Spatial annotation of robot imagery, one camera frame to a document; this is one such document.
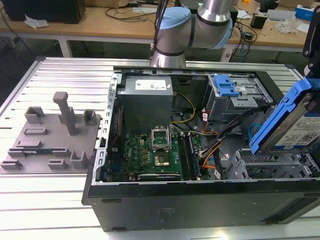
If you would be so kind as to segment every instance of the motherboard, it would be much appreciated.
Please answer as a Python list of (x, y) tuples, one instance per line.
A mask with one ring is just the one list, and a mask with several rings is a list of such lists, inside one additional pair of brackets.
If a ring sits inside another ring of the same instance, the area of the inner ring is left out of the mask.
[[(154, 146), (168, 145), (169, 149)], [(201, 137), (172, 133), (152, 137), (150, 134), (127, 134), (124, 141), (124, 159), (112, 167), (113, 181), (155, 181), (156, 178), (171, 180), (195, 180), (200, 176), (197, 156), (203, 150)]]

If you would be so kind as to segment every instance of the sticker label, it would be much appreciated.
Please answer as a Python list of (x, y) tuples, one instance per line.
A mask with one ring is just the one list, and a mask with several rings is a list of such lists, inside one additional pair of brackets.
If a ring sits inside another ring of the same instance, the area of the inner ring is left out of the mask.
[(214, 175), (217, 179), (221, 180), (221, 174), (217, 171), (217, 169), (214, 171)]
[(208, 122), (208, 113), (202, 114), (203, 121)]
[(144, 79), (135, 81), (135, 90), (166, 90), (166, 80)]
[(37, 154), (37, 151), (22, 151), (24, 154)]
[(302, 116), (275, 146), (308, 146), (320, 135), (320, 117)]
[(246, 88), (245, 87), (242, 87), (242, 86), (237, 86), (235, 88), (238, 92), (246, 92)]

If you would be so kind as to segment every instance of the yellow cable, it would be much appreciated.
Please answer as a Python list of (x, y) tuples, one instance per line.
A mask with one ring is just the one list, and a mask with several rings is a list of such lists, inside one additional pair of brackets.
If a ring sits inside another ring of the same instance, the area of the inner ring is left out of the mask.
[(187, 119), (187, 120), (183, 120), (183, 121), (171, 121), (170, 123), (171, 123), (171, 124), (184, 124), (184, 123), (187, 123), (187, 122), (191, 121), (192, 119), (194, 119), (194, 117), (196, 116), (196, 109), (195, 109), (195, 106), (192, 104), (192, 102), (191, 102), (185, 95), (183, 95), (183, 94), (180, 93), (180, 92), (177, 92), (176, 94), (182, 96), (185, 100), (188, 101), (188, 103), (190, 103), (190, 105), (191, 105), (191, 107), (192, 107), (192, 110), (193, 110), (193, 113), (192, 113), (192, 116), (191, 116), (189, 119)]
[(204, 163), (203, 163), (203, 165), (202, 165), (203, 168), (206, 167), (206, 164), (207, 164), (210, 156), (211, 156), (212, 154), (214, 154), (215, 151), (216, 151), (221, 145), (222, 145), (222, 143), (220, 143), (215, 149), (213, 149), (212, 152), (210, 152), (210, 154), (206, 157), (206, 159), (204, 160)]

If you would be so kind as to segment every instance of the black computer case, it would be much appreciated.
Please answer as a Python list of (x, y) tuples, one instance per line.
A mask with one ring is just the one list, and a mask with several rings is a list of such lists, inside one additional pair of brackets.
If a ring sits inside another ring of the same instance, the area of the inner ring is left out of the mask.
[(2, 0), (12, 21), (32, 19), (78, 24), (86, 12), (84, 0)]

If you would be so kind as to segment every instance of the desk leg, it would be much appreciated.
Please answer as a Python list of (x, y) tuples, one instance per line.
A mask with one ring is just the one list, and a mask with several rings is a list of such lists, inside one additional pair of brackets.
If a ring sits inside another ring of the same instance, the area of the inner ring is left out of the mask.
[(226, 45), (224, 47), (220, 62), (228, 63), (230, 61), (230, 58), (231, 58), (231, 55), (232, 55), (233, 51), (234, 51), (234, 47), (233, 46)]
[(282, 51), (277, 51), (277, 52), (274, 54), (274, 56), (273, 56), (273, 58), (272, 58), (272, 61), (278, 62), (278, 59), (279, 59), (279, 57), (281, 56), (281, 53), (282, 53)]
[(68, 40), (66, 39), (58, 39), (59, 44), (60, 44), (60, 48), (62, 51), (62, 55), (64, 58), (72, 58), (72, 51), (70, 48), (70, 43)]

